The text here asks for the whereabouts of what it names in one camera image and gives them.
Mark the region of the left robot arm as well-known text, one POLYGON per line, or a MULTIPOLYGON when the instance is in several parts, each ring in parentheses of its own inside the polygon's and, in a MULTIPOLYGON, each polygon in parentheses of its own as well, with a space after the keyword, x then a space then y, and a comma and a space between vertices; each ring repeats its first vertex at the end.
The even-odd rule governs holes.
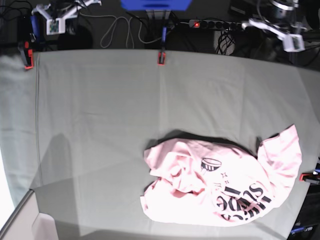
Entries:
POLYGON ((299 8, 297 0, 268 0, 267 10, 262 11, 262 1, 256 2, 257 17, 249 18, 241 23, 241 28, 256 28, 273 34, 282 42, 287 53, 299 53, 305 50, 302 33, 307 29, 298 21, 296 11, 299 8))

